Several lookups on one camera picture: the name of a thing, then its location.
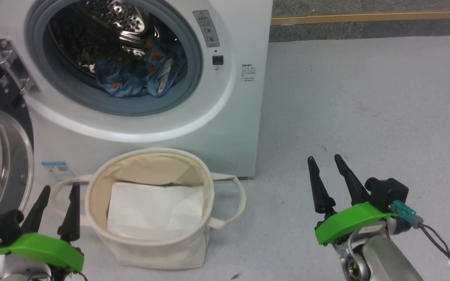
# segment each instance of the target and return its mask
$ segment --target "label sticker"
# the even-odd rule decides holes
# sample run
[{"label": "label sticker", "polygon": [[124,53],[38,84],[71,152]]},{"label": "label sticker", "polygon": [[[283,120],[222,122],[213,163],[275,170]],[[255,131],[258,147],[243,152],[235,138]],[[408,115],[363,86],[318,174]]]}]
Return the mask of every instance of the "label sticker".
[{"label": "label sticker", "polygon": [[366,226],[364,228],[361,228],[359,230],[359,233],[369,233],[369,232],[375,232],[375,231],[379,231],[380,229],[382,229],[383,225],[379,224],[377,226]]},{"label": "label sticker", "polygon": [[241,66],[241,81],[251,82],[254,81],[256,77],[256,67],[252,64],[243,64]]},{"label": "label sticker", "polygon": [[206,46],[218,47],[220,46],[220,40],[218,40],[218,34],[216,34],[216,29],[214,28],[213,20],[209,15],[207,10],[193,11],[193,15],[197,20],[197,23],[206,41]]},{"label": "label sticker", "polygon": [[41,162],[41,164],[48,170],[50,175],[52,175],[56,181],[75,177],[74,173],[65,162]]}]

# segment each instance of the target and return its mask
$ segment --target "warning label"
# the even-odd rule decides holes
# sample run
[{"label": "warning label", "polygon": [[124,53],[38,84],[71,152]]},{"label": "warning label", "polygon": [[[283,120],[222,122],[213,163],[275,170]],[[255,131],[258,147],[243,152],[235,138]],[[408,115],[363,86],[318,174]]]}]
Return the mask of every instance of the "warning label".
[{"label": "warning label", "polygon": [[251,82],[256,77],[256,67],[252,64],[242,64],[241,66],[241,81]]},{"label": "warning label", "polygon": [[213,20],[209,12],[207,10],[194,11],[193,15],[199,24],[202,36],[204,36],[204,40],[206,41],[206,46],[220,46],[220,40],[218,40],[218,34],[216,34],[216,29],[214,28]]}]

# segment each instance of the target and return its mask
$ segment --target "wooden trim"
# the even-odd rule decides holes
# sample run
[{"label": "wooden trim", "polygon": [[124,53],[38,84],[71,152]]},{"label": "wooden trim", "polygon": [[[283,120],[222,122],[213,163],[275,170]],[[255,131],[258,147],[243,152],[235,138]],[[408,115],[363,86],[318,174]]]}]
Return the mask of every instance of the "wooden trim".
[{"label": "wooden trim", "polygon": [[356,21],[446,20],[450,11],[397,11],[361,14],[309,14],[307,16],[274,16],[270,25],[306,25],[309,23],[352,23]]}]

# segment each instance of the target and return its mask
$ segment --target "blue cloth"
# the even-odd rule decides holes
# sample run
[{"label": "blue cloth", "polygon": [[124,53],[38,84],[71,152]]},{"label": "blue cloth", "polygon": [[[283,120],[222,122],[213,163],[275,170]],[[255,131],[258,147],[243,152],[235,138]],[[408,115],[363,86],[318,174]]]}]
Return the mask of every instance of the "blue cloth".
[{"label": "blue cloth", "polygon": [[[152,38],[148,39],[147,45],[148,50],[143,57],[144,64],[97,60],[96,83],[107,93],[118,98],[140,96],[145,87],[148,94],[155,98],[164,96],[187,65],[185,52],[182,46],[172,44],[163,46],[168,50],[167,55]],[[168,63],[171,67],[168,72],[164,69],[164,63],[169,59],[172,59],[172,63]]]}]

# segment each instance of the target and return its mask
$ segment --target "beige fabric basket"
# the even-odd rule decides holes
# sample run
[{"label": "beige fabric basket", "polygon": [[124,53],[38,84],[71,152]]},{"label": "beige fabric basket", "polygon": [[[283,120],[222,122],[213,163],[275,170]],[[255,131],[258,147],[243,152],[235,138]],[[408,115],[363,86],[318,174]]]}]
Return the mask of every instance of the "beige fabric basket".
[{"label": "beige fabric basket", "polygon": [[[214,202],[214,180],[232,180],[240,194],[237,213],[229,220],[211,217]],[[120,155],[104,164],[94,175],[65,180],[52,188],[50,206],[65,216],[57,207],[59,191],[73,182],[89,183],[86,191],[86,215],[81,226],[91,226],[123,265],[152,269],[183,270],[201,267],[209,241],[210,228],[220,229],[237,219],[245,209],[246,194],[236,176],[212,174],[198,157],[178,149],[141,149]],[[204,186],[202,220],[186,235],[168,241],[124,238],[107,230],[107,211],[112,184],[117,181],[146,185]]]}]

